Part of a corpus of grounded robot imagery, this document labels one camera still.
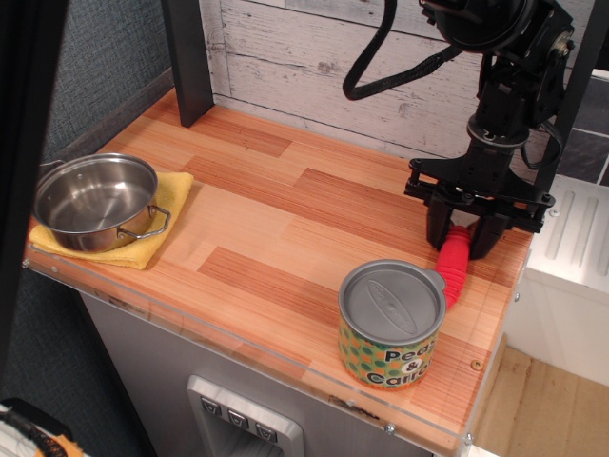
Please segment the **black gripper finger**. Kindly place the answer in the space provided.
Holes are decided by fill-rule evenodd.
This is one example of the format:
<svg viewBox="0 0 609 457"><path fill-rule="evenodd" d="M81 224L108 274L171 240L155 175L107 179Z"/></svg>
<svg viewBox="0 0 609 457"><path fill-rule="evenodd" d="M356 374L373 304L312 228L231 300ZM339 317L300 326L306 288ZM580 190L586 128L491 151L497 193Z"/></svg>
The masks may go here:
<svg viewBox="0 0 609 457"><path fill-rule="evenodd" d="M483 215L474 224L470 243L471 260L484 258L501 239L510 220L504 215Z"/></svg>
<svg viewBox="0 0 609 457"><path fill-rule="evenodd" d="M451 229L454 211L452 202L438 193L433 193L427 201L426 239L436 250L440 250Z"/></svg>

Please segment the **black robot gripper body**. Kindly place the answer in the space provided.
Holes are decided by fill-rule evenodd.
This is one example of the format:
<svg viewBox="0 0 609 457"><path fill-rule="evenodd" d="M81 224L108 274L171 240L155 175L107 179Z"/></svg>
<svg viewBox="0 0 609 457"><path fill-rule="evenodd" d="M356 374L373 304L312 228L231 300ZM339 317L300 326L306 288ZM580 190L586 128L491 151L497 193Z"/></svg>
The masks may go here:
<svg viewBox="0 0 609 457"><path fill-rule="evenodd" d="M539 232L555 199L511 170L514 152L524 145L524 141L473 138L460 157L415 158L409 163L404 193L426 206L429 197L438 193L458 211L478 217L504 215L510 220L508 229Z"/></svg>

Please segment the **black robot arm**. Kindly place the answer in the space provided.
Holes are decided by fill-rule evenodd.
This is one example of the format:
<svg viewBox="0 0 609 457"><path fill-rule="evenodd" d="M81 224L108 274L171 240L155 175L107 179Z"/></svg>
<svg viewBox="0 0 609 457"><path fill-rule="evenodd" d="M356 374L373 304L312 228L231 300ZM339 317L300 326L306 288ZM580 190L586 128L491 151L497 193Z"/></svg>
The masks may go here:
<svg viewBox="0 0 609 457"><path fill-rule="evenodd" d="M555 199L512 169L532 129L562 138L550 120L565 98L574 47L571 16L555 1L425 1L423 12L450 47L482 56L479 104L467 123L467 152L413 159L406 194L428 208L426 238L441 249L458 210L476 216L471 259L485 257L512 228L538 232Z"/></svg>

